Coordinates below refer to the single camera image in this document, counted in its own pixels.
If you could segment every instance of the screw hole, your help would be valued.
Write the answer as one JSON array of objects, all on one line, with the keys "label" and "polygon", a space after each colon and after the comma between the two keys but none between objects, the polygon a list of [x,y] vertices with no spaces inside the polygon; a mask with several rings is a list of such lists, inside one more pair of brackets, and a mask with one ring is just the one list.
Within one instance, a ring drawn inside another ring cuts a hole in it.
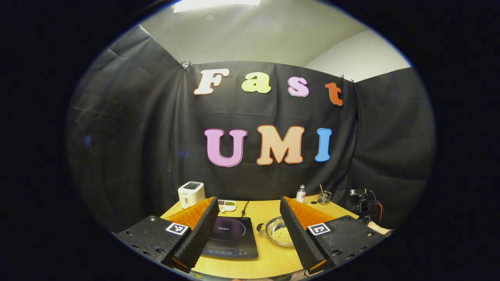
[{"label": "screw hole", "polygon": [[336,256],[340,256],[342,254],[342,251],[341,250],[333,250],[331,252],[331,255],[336,257]]}]

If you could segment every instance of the stainless steel bowl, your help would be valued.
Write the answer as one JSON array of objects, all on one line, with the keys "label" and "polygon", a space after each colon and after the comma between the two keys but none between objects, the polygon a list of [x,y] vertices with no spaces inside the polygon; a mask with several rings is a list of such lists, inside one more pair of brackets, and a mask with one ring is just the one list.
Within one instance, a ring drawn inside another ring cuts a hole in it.
[{"label": "stainless steel bowl", "polygon": [[293,243],[286,244],[286,243],[278,242],[278,241],[273,239],[273,233],[275,233],[275,231],[282,229],[282,228],[286,228],[286,227],[287,226],[285,225],[285,221],[283,221],[283,218],[281,216],[278,216],[278,217],[271,219],[268,223],[259,223],[257,225],[257,231],[260,233],[263,233],[263,232],[267,233],[267,237],[269,237],[269,239],[271,239],[271,241],[276,245],[280,245],[283,247],[293,247],[294,246]]}]

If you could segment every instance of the toaster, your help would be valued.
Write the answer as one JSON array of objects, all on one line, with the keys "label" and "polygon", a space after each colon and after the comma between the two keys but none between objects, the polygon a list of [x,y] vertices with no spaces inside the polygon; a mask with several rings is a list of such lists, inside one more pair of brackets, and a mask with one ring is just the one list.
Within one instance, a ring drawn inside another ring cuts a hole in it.
[{"label": "toaster", "polygon": [[201,182],[189,181],[179,187],[180,207],[186,209],[205,200],[205,186]]}]

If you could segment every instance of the induction cooktop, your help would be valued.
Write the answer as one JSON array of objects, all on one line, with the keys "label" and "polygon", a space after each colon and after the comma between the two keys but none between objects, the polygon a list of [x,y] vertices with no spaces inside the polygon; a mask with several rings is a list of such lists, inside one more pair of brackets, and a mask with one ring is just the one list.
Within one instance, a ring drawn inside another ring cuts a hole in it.
[{"label": "induction cooktop", "polygon": [[249,217],[217,217],[202,255],[225,259],[257,258],[252,220]]}]

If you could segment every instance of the ceiling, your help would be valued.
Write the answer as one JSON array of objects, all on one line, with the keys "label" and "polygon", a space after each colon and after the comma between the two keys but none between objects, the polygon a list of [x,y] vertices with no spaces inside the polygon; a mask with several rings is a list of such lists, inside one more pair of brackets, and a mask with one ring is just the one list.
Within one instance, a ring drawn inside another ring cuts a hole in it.
[{"label": "ceiling", "polygon": [[174,58],[194,64],[258,61],[303,67],[340,41],[369,28],[314,0],[261,0],[174,14],[141,23]]}]

